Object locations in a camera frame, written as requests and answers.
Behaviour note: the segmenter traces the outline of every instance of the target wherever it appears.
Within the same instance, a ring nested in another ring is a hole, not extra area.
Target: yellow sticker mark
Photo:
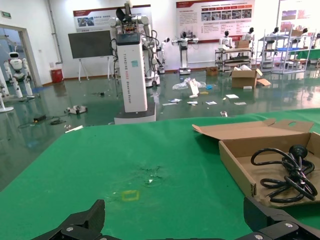
[[[122,201],[124,202],[138,201],[140,197],[140,193],[138,190],[123,191],[121,195],[122,195]]]

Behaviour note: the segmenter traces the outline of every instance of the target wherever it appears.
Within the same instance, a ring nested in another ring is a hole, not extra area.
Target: red trash bin
[[[61,83],[64,80],[61,69],[51,70],[51,79],[54,84]]]

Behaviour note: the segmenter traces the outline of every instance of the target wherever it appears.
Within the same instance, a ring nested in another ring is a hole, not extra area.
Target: doorway
[[[10,59],[9,53],[17,52],[20,59],[26,59],[32,82],[35,87],[41,87],[40,77],[36,66],[36,61],[32,52],[27,29],[0,24],[0,68],[4,79],[9,86],[4,62]]]

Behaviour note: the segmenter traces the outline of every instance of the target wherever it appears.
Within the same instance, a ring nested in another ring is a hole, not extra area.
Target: coiled cable
[[[283,158],[281,161],[255,162],[255,158],[265,152],[275,152],[281,154]],[[318,191],[306,177],[315,169],[315,165],[304,159],[307,154],[308,150],[303,145],[296,144],[289,149],[288,154],[276,148],[264,148],[252,155],[251,163],[255,166],[281,164],[288,172],[288,176],[284,176],[284,181],[272,178],[261,179],[260,184],[265,188],[277,189],[267,195],[270,197],[270,202],[285,204],[298,202],[304,197],[312,201],[316,199]],[[277,195],[291,188],[297,190],[299,194],[290,198],[276,198]]]

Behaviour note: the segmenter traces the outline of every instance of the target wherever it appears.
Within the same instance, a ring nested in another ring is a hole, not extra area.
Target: white wall
[[[58,57],[46,1],[0,0],[0,8],[12,16],[12,19],[0,16],[0,25],[27,29],[40,83],[52,82],[50,63],[58,62]]]
[[[171,39],[177,35],[176,31],[176,1],[175,0],[131,0],[133,5],[151,4],[153,29],[158,32],[158,39]],[[73,11],[97,8],[123,6],[125,0],[51,0],[51,6],[63,56],[63,75],[65,78],[78,76],[78,61],[72,59],[68,34],[75,33]],[[277,22],[279,0],[255,0],[252,26],[255,29],[256,39],[273,31]],[[203,43],[198,49],[189,49],[189,65],[192,68],[213,66],[216,43]],[[167,70],[176,70],[180,66],[178,46],[166,45]],[[107,58],[94,57],[82,60],[90,76],[107,74]]]

